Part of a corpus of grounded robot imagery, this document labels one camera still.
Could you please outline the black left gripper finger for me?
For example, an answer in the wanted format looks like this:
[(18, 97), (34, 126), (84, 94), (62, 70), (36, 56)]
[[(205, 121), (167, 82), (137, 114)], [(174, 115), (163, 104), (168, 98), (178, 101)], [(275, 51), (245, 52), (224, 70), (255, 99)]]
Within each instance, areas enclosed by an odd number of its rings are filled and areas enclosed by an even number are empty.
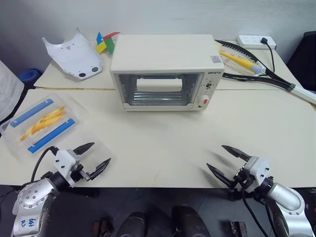
[(82, 155), (83, 153), (85, 153), (86, 151), (88, 151), (95, 143), (94, 142), (90, 142), (90, 143), (86, 143), (83, 144), (81, 146), (78, 146), (77, 148), (73, 149), (73, 152), (76, 155)]
[(100, 175), (104, 170), (105, 168), (108, 166), (108, 164), (110, 163), (111, 161), (111, 158), (103, 161), (102, 163), (100, 163), (98, 166), (96, 166), (95, 168), (95, 171), (93, 171), (91, 174), (90, 174), (90, 180), (93, 180), (95, 179), (98, 175)]

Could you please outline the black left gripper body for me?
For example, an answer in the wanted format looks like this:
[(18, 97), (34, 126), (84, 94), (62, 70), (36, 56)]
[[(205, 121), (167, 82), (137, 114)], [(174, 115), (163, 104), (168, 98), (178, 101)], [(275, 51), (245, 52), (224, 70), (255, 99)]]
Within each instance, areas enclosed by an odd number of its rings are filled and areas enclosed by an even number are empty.
[(79, 164), (77, 168), (71, 172), (71, 179), (76, 183), (81, 179), (85, 181), (91, 180), (89, 173), (83, 171), (83, 165)]

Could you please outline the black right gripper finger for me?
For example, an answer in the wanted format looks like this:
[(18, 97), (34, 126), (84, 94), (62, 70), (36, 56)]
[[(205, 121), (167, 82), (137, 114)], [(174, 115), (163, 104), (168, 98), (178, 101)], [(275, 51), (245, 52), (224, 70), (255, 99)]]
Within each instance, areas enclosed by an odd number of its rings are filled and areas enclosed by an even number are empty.
[(232, 189), (234, 182), (232, 180), (229, 180), (220, 170), (218, 170), (216, 167), (206, 164), (209, 170), (214, 174), (214, 176), (219, 179), (222, 183), (224, 183), (228, 188)]
[(249, 159), (251, 158), (250, 155), (246, 154), (245, 152), (243, 152), (237, 148), (227, 146), (227, 145), (222, 145), (222, 148), (224, 148), (227, 152), (229, 152), (234, 157), (240, 158), (246, 162), (248, 162)]

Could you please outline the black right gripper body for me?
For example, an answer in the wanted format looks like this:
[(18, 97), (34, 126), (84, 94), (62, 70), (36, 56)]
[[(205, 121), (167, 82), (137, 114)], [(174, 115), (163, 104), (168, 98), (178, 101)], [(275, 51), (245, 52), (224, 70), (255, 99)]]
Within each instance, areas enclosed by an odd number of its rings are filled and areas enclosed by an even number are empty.
[(255, 177), (250, 174), (250, 171), (243, 166), (234, 175), (228, 187), (233, 189), (240, 184), (240, 186), (247, 192), (251, 193), (255, 190)]

